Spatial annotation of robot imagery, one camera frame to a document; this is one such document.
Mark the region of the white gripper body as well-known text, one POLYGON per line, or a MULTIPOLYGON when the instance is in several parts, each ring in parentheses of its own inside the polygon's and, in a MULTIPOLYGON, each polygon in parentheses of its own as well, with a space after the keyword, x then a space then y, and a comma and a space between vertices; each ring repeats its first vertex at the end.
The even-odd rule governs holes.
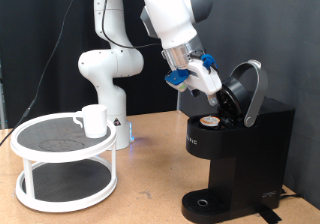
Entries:
POLYGON ((185 84, 191 89, 213 95, 222 88, 222 83, 218 73, 210 68, 207 70, 201 60, 193 60, 188 64, 189 76, 185 80, 185 84))

